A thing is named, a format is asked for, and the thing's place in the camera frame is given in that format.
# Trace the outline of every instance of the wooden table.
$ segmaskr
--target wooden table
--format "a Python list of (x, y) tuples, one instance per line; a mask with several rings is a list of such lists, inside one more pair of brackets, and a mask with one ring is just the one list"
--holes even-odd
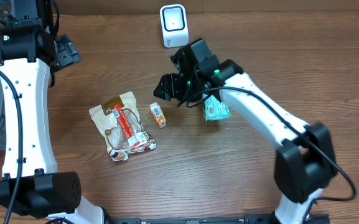
[[(233, 59), (295, 116), (325, 123), (359, 193), (359, 11), (190, 14), (188, 23), (190, 40), (204, 38), (221, 61)], [(239, 115), (206, 122), (200, 108), (153, 97), (161, 75), (175, 71), (168, 58), (177, 50), (163, 48), (158, 15), (62, 16), (59, 32), (72, 38), (82, 62), (58, 72), (49, 90), (50, 137), (59, 171), (76, 171), (91, 202), (115, 218), (239, 216), (277, 207), (275, 155)], [(127, 91), (157, 149), (113, 162), (88, 110)], [(149, 112), (155, 101), (164, 129)], [(3, 160), (0, 152), (0, 176)], [(349, 194), (340, 176), (324, 193)], [(0, 206), (0, 223), (5, 212)], [(359, 194), (322, 202), (314, 213), (359, 223)], [(11, 223), (45, 220), (13, 214)]]

